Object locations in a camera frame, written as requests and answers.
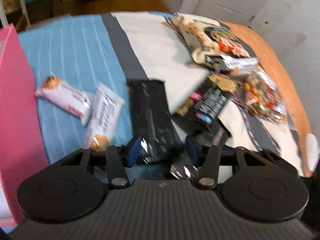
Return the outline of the black snack bar wrapper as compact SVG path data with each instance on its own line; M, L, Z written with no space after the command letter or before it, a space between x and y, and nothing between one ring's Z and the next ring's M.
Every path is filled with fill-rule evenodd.
M146 164L173 163L183 145L171 122L164 82L127 80L133 135L140 137L140 159Z

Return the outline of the white snack bar packet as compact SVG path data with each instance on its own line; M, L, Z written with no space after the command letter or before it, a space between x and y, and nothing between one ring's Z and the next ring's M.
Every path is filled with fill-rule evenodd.
M125 101L117 93L103 83L98 84L83 147L104 151L110 146L124 104Z
M77 116L86 127L91 117L94 93L70 85L52 74L35 89L35 96L45 98L61 109Z

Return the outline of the instant noodle packet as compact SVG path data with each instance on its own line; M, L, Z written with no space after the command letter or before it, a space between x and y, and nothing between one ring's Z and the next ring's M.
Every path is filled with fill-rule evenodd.
M177 21L195 63L234 76L247 75L258 65L259 59L231 29L184 16Z

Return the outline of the black cookie snack bag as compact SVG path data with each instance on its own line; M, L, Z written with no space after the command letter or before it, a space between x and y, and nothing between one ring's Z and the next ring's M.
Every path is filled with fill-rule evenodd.
M217 74L208 76L177 107L172 115L173 120L200 145L212 144L224 148L232 135L218 115L237 87L237 83L228 77Z

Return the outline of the mixed nuts clear bag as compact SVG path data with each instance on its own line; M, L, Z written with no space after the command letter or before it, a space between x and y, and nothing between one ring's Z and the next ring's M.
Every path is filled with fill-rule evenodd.
M236 98L251 115L274 122L288 121L286 105L277 85L263 68L256 65L237 78L240 88Z

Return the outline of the pink storage box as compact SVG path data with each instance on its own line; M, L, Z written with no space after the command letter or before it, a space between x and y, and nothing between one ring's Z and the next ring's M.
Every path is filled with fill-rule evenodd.
M1 227L24 221L19 185L47 167L34 95L35 78L15 27L1 29Z

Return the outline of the striped colourful bed sheet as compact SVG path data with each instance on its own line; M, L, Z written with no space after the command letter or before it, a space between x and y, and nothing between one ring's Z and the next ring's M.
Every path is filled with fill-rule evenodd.
M173 29L174 15L113 12L65 17L20 33L22 48L37 85L55 74L69 84L95 92L103 83L127 99L127 79L164 81L173 112L208 75L191 59L181 35ZM312 174L313 153L305 157L298 146L298 123L255 118L229 100L219 115L231 132L227 145L250 150L268 148L292 164L299 175Z

